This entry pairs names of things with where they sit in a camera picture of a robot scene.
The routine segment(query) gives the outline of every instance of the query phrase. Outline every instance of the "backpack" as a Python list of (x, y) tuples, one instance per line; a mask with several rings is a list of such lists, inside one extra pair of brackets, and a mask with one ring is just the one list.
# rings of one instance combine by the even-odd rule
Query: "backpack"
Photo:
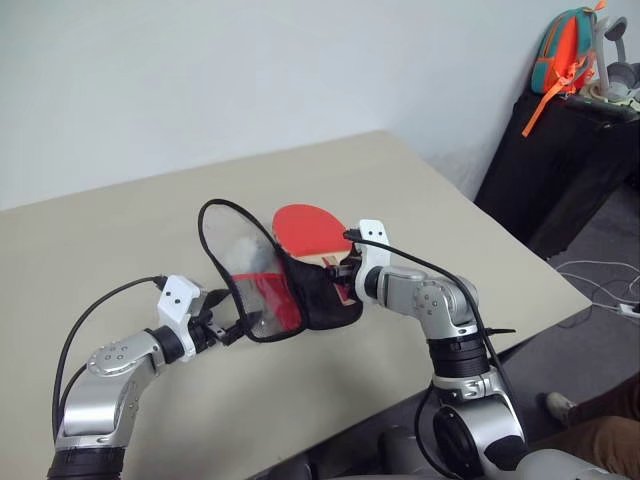
[(593, 76), (595, 12), (606, 4), (606, 0), (600, 0), (594, 9), (567, 10), (547, 28), (531, 73), (531, 90), (544, 96), (522, 131), (523, 137), (531, 133), (554, 95), (560, 92), (573, 94)]

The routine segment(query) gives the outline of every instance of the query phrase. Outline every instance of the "shoe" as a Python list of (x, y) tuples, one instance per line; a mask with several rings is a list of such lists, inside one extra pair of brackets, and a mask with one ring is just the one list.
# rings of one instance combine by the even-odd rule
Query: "shoe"
[(544, 399), (544, 406), (549, 415), (565, 427), (569, 426), (569, 410), (576, 405), (576, 403), (558, 392), (549, 393)]

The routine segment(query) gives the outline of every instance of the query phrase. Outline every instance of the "black cabinet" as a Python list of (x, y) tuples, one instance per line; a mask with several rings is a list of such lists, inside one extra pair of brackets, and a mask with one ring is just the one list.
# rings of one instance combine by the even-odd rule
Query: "black cabinet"
[(522, 129), (540, 101), (525, 92), (514, 105), (475, 199), (542, 258), (565, 250), (639, 168), (638, 115), (607, 112), (577, 100), (552, 99), (524, 138)]

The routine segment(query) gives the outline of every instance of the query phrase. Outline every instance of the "ping pong paddle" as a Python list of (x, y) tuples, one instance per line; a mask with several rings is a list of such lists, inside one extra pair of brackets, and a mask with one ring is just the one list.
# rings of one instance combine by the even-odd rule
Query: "ping pong paddle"
[[(313, 205), (286, 205), (273, 217), (273, 234), (289, 255), (323, 268), (338, 265), (351, 251), (340, 220)], [(351, 305), (347, 289), (335, 285), (343, 305)]]

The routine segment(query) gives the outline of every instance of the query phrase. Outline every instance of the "black cable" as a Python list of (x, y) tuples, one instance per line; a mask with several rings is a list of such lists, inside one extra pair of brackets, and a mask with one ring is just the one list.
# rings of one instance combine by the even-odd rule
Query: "black cable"
[(480, 332), (480, 335), (482, 336), (482, 340), (484, 341), (484, 344), (487, 347), (487, 350), (489, 351), (489, 355), (491, 357), (491, 360), (493, 361), (493, 364), (496, 367), (496, 370), (498, 371), (498, 374), (500, 375), (500, 378), (502, 379), (502, 382), (504, 383), (504, 388), (506, 390), (507, 396), (510, 398), (511, 403), (513, 405), (513, 409), (516, 413), (516, 417), (518, 418), (518, 421), (520, 422), (520, 425), (522, 426), (522, 435), (524, 437), (524, 442), (525, 444), (527, 443), (527, 438), (526, 438), (526, 433), (524, 432), (524, 422), (523, 422), (523, 417), (522, 417), (522, 412), (520, 409), (520, 406), (518, 404), (518, 402), (516, 401), (516, 397), (513, 394), (513, 387), (511, 386), (511, 382), (509, 381), (509, 377), (507, 377), (506, 372), (504, 371), (504, 367), (502, 366), (502, 362), (500, 362), (500, 359), (498, 358), (498, 354), (496, 353), (495, 349), (493, 348), (493, 344), (491, 343), (491, 340), (489, 339), (489, 335), (487, 334), (487, 330), (484, 326), (484, 322), (482, 321), (482, 317), (480, 315), (480, 311), (478, 310), (478, 305), (476, 304), (475, 300), (473, 299), (473, 296), (471, 295), (471, 292), (469, 292), (469, 289), (467, 288), (467, 286), (462, 282), (462, 280), (460, 280), (457, 276), (455, 276), (453, 273), (445, 270), (442, 267), (439, 267), (437, 265), (434, 265), (433, 263), (429, 263), (425, 260), (422, 260), (418, 257), (415, 257), (413, 255), (410, 255), (408, 253), (403, 252), (402, 250), (398, 250), (397, 248), (391, 247), (389, 245), (385, 245), (383, 243), (378, 243), (378, 242), (374, 242), (372, 240), (365, 240), (363, 238), (359, 238), (356, 236), (352, 236), (351, 234), (349, 234), (348, 232), (344, 233), (344, 238), (353, 242), (353, 243), (361, 243), (364, 245), (371, 245), (372, 247), (377, 247), (377, 248), (381, 248), (383, 250), (387, 250), (391, 253), (395, 253), (396, 255), (406, 258), (407, 260), (411, 260), (414, 263), (417, 263), (418, 265), (421, 265), (425, 268), (428, 268), (429, 270), (433, 270), (434, 272), (438, 272), (439, 274), (447, 277), (449, 280), (451, 280), (453, 283), (456, 284), (456, 286), (460, 289), (460, 291), (462, 292), (462, 294), (464, 295), (465, 300), (467, 301), (467, 303), (469, 304), (469, 307), (471, 308), (471, 311), (473, 312), (473, 316), (476, 319), (476, 323), (478, 325), (478, 331)]
[(146, 283), (146, 282), (153, 282), (156, 284), (158, 288), (164, 288), (164, 284), (166, 283), (166, 281), (167, 281), (167, 278), (161, 275), (155, 276), (155, 277), (143, 277), (143, 278), (139, 278), (138, 280), (125, 283), (124, 285), (121, 285), (118, 288), (114, 288), (109, 293), (103, 295), (98, 300), (93, 302), (93, 304), (91, 304), (91, 306), (87, 308), (82, 315), (80, 315), (80, 318), (76, 320), (76, 323), (74, 323), (73, 327), (71, 327), (71, 330), (67, 335), (67, 339), (65, 340), (64, 345), (62, 346), (60, 357), (58, 358), (58, 367), (56, 368), (56, 378), (53, 383), (53, 396), (51, 400), (51, 430), (53, 432), (54, 442), (56, 441), (56, 437), (58, 436), (58, 429), (60, 427), (60, 422), (62, 421), (61, 411), (60, 411), (60, 405), (61, 405), (60, 389), (62, 387), (62, 376), (64, 375), (64, 364), (67, 361), (67, 355), (69, 354), (69, 349), (71, 348), (71, 343), (73, 342), (73, 338), (75, 337), (76, 333), (78, 332), (78, 330), (80, 329), (84, 321), (102, 303), (104, 303), (106, 300), (110, 299), (114, 295), (122, 292), (123, 290), (126, 290), (135, 285), (139, 285), (141, 283)]
[(69, 382), (67, 382), (67, 386), (64, 389), (64, 392), (62, 392), (62, 397), (60, 397), (60, 404), (59, 404), (59, 411), (64, 413), (64, 407), (67, 404), (67, 397), (69, 396), (69, 392), (71, 391), (71, 387), (73, 387), (73, 384), (76, 383), (76, 380), (78, 380), (78, 377), (80, 375), (82, 375), (82, 373), (87, 369), (87, 364), (83, 363), (82, 366), (76, 370), (76, 373), (73, 374), (73, 376), (69, 379)]
[(491, 336), (491, 335), (501, 335), (503, 333), (516, 333), (516, 329), (515, 328), (491, 328), (491, 327), (487, 327), (485, 328), (485, 330), (487, 331), (487, 335)]
[(429, 386), (424, 392), (422, 400), (420, 400), (420, 404), (418, 405), (418, 408), (416, 409), (416, 414), (413, 417), (413, 431), (415, 432), (415, 435), (416, 435), (416, 443), (418, 444), (418, 448), (420, 449), (422, 456), (427, 460), (429, 465), (431, 465), (431, 467), (436, 472), (438, 472), (443, 477), (453, 478), (455, 480), (462, 480), (462, 477), (460, 475), (450, 472), (446, 470), (444, 467), (441, 467), (438, 464), (438, 462), (436, 462), (435, 459), (431, 456), (431, 454), (429, 454), (429, 451), (427, 450), (427, 447), (424, 444), (424, 441), (422, 440), (422, 434), (420, 433), (420, 423), (421, 423), (420, 420), (422, 418), (422, 412), (424, 411), (424, 407), (427, 405), (427, 401), (429, 400), (429, 397), (431, 396), (432, 391), (433, 391), (433, 382), (430, 382)]

